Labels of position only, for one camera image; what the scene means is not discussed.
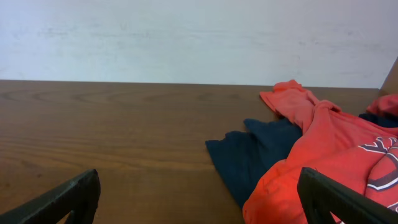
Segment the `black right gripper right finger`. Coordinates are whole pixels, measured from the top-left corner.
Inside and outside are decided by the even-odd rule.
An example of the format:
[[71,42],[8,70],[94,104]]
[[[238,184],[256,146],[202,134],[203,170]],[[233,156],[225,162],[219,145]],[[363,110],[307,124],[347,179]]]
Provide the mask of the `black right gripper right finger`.
[[308,223],[335,223],[335,217],[343,223],[397,223],[397,212],[309,167],[302,168],[297,191]]

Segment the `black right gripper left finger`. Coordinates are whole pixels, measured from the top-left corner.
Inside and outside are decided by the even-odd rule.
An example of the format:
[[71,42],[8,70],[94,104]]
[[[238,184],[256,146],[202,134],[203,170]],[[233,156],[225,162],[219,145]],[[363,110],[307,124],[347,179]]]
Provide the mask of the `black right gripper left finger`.
[[87,170],[56,188],[1,215],[1,223],[92,224],[101,194],[95,169]]

